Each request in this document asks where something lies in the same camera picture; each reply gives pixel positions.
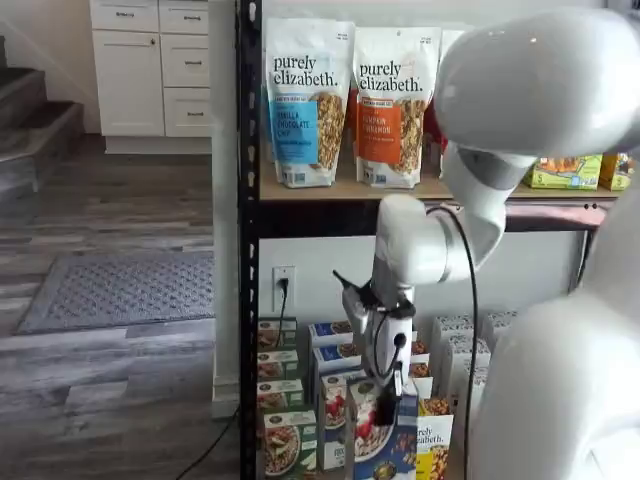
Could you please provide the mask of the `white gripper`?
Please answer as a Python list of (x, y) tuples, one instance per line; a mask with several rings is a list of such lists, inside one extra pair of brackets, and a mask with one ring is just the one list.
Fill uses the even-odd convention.
[(413, 335), (413, 305), (377, 306), (368, 313), (363, 332), (363, 362), (369, 377), (390, 394), (376, 400), (375, 424), (394, 425), (408, 381)]

